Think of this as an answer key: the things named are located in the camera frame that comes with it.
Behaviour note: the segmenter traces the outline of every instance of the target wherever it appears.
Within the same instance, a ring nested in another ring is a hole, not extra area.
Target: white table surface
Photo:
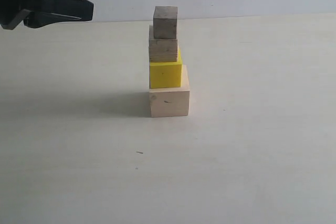
[[[336,15],[180,20],[183,118],[148,24],[0,31],[0,223],[334,224]]]

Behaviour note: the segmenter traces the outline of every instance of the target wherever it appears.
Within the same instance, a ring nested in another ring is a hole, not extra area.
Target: light wooden block
[[[155,39],[176,39],[177,38],[177,13],[176,6],[155,7],[153,24]]]
[[[180,88],[150,89],[149,98],[153,118],[187,116],[189,114],[190,85],[186,65],[182,68]]]
[[[177,61],[177,39],[155,39],[153,26],[149,27],[149,57],[151,62]]]
[[[175,62],[150,62],[150,87],[152,89],[180,87],[182,64],[180,52]]]

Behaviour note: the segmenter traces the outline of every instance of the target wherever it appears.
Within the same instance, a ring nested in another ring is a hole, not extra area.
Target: yellow cube
[[[182,58],[179,49],[176,62],[151,62],[151,89],[179,88],[182,77]]]

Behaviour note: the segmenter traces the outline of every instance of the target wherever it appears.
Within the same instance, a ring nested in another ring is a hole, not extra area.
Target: block tower
[[[149,28],[150,103],[154,118],[187,116],[190,87],[177,40],[175,6],[157,6]]]

